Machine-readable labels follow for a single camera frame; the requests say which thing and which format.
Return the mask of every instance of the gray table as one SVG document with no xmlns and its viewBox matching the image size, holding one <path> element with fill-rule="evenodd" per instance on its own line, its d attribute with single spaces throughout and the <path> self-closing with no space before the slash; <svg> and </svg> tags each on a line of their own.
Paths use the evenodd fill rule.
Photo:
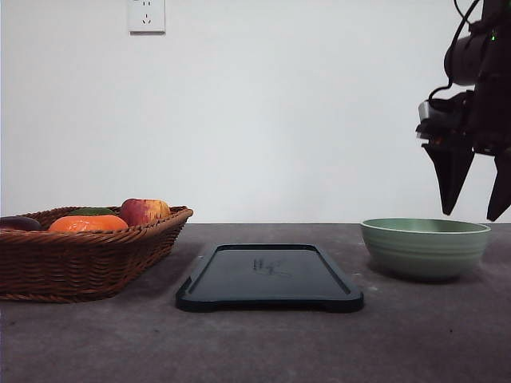
<svg viewBox="0 0 511 383">
<path fill-rule="evenodd" d="M 214 243 L 315 243 L 362 289 L 359 312 L 174 307 Z M 115 298 L 2 302 L 2 381 L 511 382 L 511 225 L 451 283 L 408 282 L 369 263 L 358 225 L 188 224 L 172 255 Z"/>
</svg>

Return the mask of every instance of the bowl rim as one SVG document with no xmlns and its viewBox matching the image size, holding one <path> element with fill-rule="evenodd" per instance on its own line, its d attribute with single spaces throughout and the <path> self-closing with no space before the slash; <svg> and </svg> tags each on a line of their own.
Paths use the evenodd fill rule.
<svg viewBox="0 0 511 383">
<path fill-rule="evenodd" d="M 380 227 L 380 226 L 374 226 L 370 224 L 370 221 L 376 221 L 380 219 L 412 219 L 417 221 L 442 221 L 442 222 L 451 222 L 451 223 L 463 223 L 463 224 L 469 224 L 474 227 L 480 227 L 481 230 L 475 230 L 475 231 L 416 231 L 416 230 L 405 230 L 405 229 L 393 229 L 390 227 Z M 483 223 L 472 223 L 472 222 L 466 222 L 466 221 L 460 221 L 455 219 L 438 219 L 438 218 L 414 218 L 414 217 L 386 217 L 386 218 L 371 218 L 371 219 L 365 219 L 360 223 L 360 226 L 367 227 L 370 229 L 377 229 L 382 231 L 392 231 L 392 232 L 398 232 L 398 233 L 413 233 L 413 234 L 425 234 L 425 235 L 467 235 L 467 234 L 479 234 L 479 233 L 486 233 L 491 231 L 491 227 L 483 224 Z"/>
</svg>

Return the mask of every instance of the ceramic bowl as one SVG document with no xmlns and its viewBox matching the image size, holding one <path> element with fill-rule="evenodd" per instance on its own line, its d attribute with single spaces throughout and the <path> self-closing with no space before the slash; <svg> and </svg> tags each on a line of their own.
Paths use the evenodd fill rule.
<svg viewBox="0 0 511 383">
<path fill-rule="evenodd" d="M 368 219 L 361 227 L 378 265 L 421 280 L 454 278 L 473 268 L 490 233 L 485 225 L 444 219 Z"/>
</svg>

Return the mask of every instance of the black cable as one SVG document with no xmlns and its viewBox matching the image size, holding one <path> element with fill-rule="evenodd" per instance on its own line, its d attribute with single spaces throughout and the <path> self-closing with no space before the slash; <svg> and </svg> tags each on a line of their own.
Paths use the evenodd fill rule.
<svg viewBox="0 0 511 383">
<path fill-rule="evenodd" d="M 439 88 L 436 88 L 433 92 L 431 92 L 430 96 L 428 97 L 428 101 L 429 102 L 431 102 L 431 100 L 433 99 L 433 96 L 435 95 L 436 92 L 439 92 L 441 90 L 450 89 L 450 87 L 453 86 L 452 73 L 453 73 L 454 47 L 456 46 L 456 42 L 458 41 L 458 38 L 460 37 L 460 33 L 461 33 L 461 30 L 463 30 L 463 26 L 465 25 L 466 22 L 468 22 L 468 18 L 470 16 L 470 14 L 473 12 L 474 8 L 479 3 L 479 1 L 480 0 L 473 0 L 472 4 L 470 5 L 470 8 L 463 15 L 463 19 L 461 20 L 460 25 L 458 26 L 458 29 L 456 30 L 456 33 L 454 34 L 453 40 L 450 43 L 450 48 L 449 48 L 449 74 L 448 74 L 449 84 L 446 85 L 446 86 L 441 86 Z"/>
<path fill-rule="evenodd" d="M 464 16 L 464 15 L 463 15 L 463 12 L 461 11 L 461 9 L 460 9 L 460 7 L 459 7 L 459 5 L 458 5 L 458 0 L 454 0 L 454 6 L 456 7 L 456 10 L 457 10 L 457 11 L 458 11 L 458 13 L 460 14 L 460 16 L 463 18 L 463 16 Z M 471 23 L 471 22 L 469 22 L 468 20 L 467 20 L 466 22 L 467 22 L 467 24 L 468 24 L 469 26 L 470 26 L 470 25 L 472 25 L 472 23 Z"/>
</svg>

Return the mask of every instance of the wall socket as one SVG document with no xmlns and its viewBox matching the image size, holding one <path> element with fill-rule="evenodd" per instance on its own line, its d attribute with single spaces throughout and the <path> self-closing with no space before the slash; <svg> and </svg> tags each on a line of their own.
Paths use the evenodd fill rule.
<svg viewBox="0 0 511 383">
<path fill-rule="evenodd" d="M 126 0 L 130 32 L 165 32 L 165 0 Z"/>
</svg>

